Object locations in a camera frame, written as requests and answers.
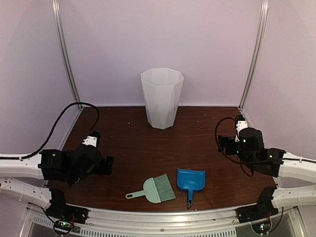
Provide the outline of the mint green hand brush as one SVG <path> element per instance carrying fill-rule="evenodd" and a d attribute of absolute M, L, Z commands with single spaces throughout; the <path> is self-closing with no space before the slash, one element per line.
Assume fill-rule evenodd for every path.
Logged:
<path fill-rule="evenodd" d="M 143 189 L 137 192 L 128 193 L 126 199 L 144 196 L 150 203 L 162 203 L 176 199 L 176 194 L 172 188 L 167 174 L 149 178 L 143 183 Z"/>

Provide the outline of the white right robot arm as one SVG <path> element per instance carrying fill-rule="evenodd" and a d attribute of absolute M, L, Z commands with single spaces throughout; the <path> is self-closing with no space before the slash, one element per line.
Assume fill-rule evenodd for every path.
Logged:
<path fill-rule="evenodd" d="M 265 148 L 262 132 L 255 128 L 241 129 L 235 139 L 216 134 L 215 141 L 218 151 L 225 158 L 232 161 L 231 155 L 238 156 L 235 163 L 247 166 L 252 172 L 311 183 L 309 186 L 296 188 L 265 188 L 253 207 L 256 217 L 263 218 L 272 209 L 316 203 L 315 160 L 296 156 L 282 149 Z"/>

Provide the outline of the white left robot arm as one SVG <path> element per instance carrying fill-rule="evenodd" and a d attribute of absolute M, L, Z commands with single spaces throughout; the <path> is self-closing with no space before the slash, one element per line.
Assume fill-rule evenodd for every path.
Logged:
<path fill-rule="evenodd" d="M 67 219 L 71 208 L 66 205 L 63 191 L 40 188 L 20 179 L 59 181 L 72 186 L 89 175 L 111 175 L 113 163 L 113 157 L 103 157 L 93 145 L 80 145 L 73 151 L 42 150 L 30 158 L 1 159 L 0 192 L 44 209 L 51 208 L 60 219 Z"/>

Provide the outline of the blue plastic dustpan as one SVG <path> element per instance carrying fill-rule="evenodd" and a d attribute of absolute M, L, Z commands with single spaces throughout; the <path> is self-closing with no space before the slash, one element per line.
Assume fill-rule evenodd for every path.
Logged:
<path fill-rule="evenodd" d="M 188 194 L 187 207 L 193 205 L 194 192 L 205 188 L 206 172 L 177 169 L 177 187 Z"/>

